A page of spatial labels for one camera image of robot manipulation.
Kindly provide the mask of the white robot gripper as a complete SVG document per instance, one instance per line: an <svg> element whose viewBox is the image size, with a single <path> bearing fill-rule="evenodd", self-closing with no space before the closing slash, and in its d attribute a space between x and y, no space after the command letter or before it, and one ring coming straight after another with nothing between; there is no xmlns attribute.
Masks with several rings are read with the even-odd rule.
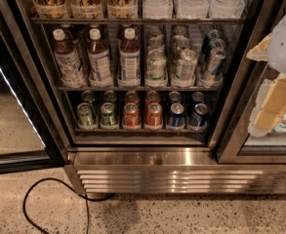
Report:
<svg viewBox="0 0 286 234"><path fill-rule="evenodd" d="M254 61L267 61L268 66L286 73L286 15L257 46L247 53ZM248 132L252 137L264 137L286 114L286 74L273 80L264 79L249 118Z"/></svg>

